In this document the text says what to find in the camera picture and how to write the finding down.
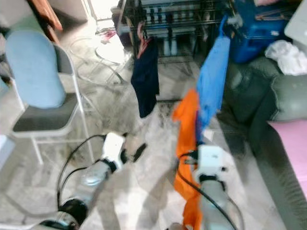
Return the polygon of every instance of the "blue cloth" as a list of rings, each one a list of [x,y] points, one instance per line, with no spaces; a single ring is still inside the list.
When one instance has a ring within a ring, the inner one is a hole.
[[[22,101],[41,108],[60,107],[66,97],[52,43],[35,31],[14,31],[7,38],[6,58]]]
[[[219,36],[200,70],[196,90],[200,97],[197,115],[196,138],[201,140],[201,132],[208,126],[217,109],[221,109],[225,77],[228,65],[230,39],[223,35],[225,16],[219,28]]]

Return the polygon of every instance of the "gray chair seat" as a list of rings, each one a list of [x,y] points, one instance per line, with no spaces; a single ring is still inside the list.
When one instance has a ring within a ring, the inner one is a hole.
[[[65,128],[74,114],[77,105],[75,93],[66,94],[63,105],[59,108],[39,109],[29,106],[16,122],[13,131],[35,132],[59,130]]]

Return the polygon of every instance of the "wall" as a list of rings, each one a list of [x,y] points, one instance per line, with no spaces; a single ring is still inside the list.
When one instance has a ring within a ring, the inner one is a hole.
[[[4,27],[11,27],[31,15],[25,0],[0,0],[0,25]]]
[[[88,15],[82,0],[49,0],[49,3],[53,8],[78,21],[84,22],[88,19]]]

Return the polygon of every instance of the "black cable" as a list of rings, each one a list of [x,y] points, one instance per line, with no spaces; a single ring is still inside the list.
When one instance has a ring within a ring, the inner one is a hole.
[[[243,220],[243,214],[239,208],[239,206],[233,201],[233,199],[231,199],[229,196],[228,196],[228,200],[229,202],[237,209],[238,211],[238,214],[240,216],[240,221],[241,221],[241,230],[245,230],[245,223],[244,223],[244,220]]]
[[[189,156],[190,153],[185,153],[182,154],[179,157],[179,161],[182,157],[184,156]],[[177,170],[179,177],[188,185],[190,185],[192,188],[194,188],[197,192],[199,192],[201,195],[203,195],[208,201],[210,201],[219,211],[220,213],[226,218],[226,220],[230,223],[230,225],[233,227],[234,230],[237,230],[235,224],[233,223],[233,221],[230,219],[230,217],[228,216],[228,214],[208,195],[206,194],[204,191],[202,191],[201,189],[199,189],[197,186],[195,186],[194,184],[192,184],[190,181],[188,181],[181,173],[180,170],[178,168]]]
[[[88,168],[88,167],[81,167],[81,168],[72,170],[72,171],[65,177],[65,179],[64,179],[64,181],[63,181],[63,183],[62,183],[61,189],[60,189],[60,193],[62,194],[63,189],[64,189],[64,186],[65,186],[66,182],[68,181],[68,179],[69,179],[69,177],[70,177],[71,175],[73,175],[73,174],[74,174],[75,172],[77,172],[77,171],[84,170],[84,169],[87,169],[87,168]]]
[[[57,182],[57,205],[58,205],[58,208],[60,207],[60,197],[61,197],[61,190],[60,190],[60,183],[61,183],[61,180],[62,180],[62,176],[64,174],[64,171],[68,165],[68,162],[72,159],[72,156],[74,155],[74,153],[76,151],[79,150],[79,148],[84,145],[88,140],[92,139],[92,138],[95,138],[95,137],[100,137],[102,138],[103,140],[106,139],[106,136],[105,135],[100,135],[100,134],[96,134],[96,135],[92,135],[90,136],[89,138],[85,139],[84,142],[82,142],[80,145],[78,145],[68,156],[65,164],[63,165],[62,169],[61,169],[61,172],[59,174],[59,177],[58,177],[58,182]]]

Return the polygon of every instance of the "navy blue cloth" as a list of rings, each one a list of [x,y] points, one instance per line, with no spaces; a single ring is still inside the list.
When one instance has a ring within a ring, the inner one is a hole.
[[[131,84],[139,103],[140,118],[149,115],[157,103],[159,94],[158,45],[152,38],[139,59],[134,61]]]

